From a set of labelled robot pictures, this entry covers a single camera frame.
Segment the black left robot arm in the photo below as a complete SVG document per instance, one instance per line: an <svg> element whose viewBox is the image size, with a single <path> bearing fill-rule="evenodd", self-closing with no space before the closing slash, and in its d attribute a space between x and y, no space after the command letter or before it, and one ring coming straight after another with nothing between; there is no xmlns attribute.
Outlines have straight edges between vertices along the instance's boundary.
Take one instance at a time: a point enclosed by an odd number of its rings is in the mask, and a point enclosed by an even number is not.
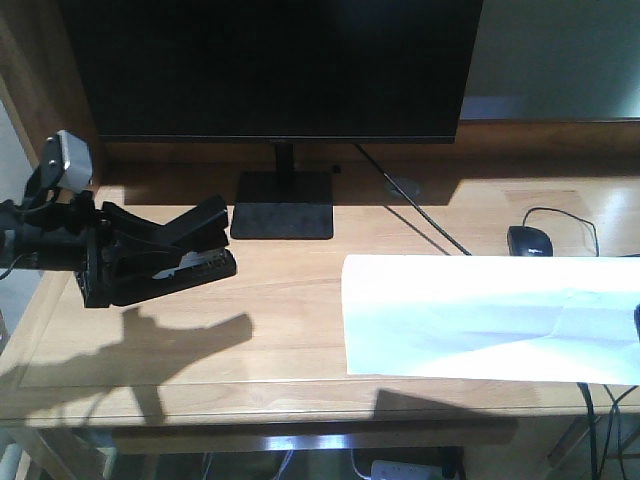
<svg viewBox="0 0 640 480"><path fill-rule="evenodd" d="M203 282L203 267L181 264L198 229L194 212L158 224L112 202L97 208L88 191L67 204L58 193L31 180L21 205L2 203L2 266L71 271L87 308L131 305Z"/></svg>

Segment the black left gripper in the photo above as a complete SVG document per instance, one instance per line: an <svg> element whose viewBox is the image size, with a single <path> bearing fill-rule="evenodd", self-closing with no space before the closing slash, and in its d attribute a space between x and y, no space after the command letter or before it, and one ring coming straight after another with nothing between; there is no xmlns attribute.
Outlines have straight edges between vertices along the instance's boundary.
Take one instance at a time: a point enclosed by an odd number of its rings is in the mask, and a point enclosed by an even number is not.
<svg viewBox="0 0 640 480"><path fill-rule="evenodd" d="M176 271L162 278L133 277L118 281L104 253L122 238L153 245L193 250L190 235L194 225L191 212L181 214L165 224L136 216L113 202L95 206L92 194L74 194L69 202L73 225L83 240L84 255L80 269L74 273L85 308L127 306L176 293L197 286L195 275Z"/></svg>

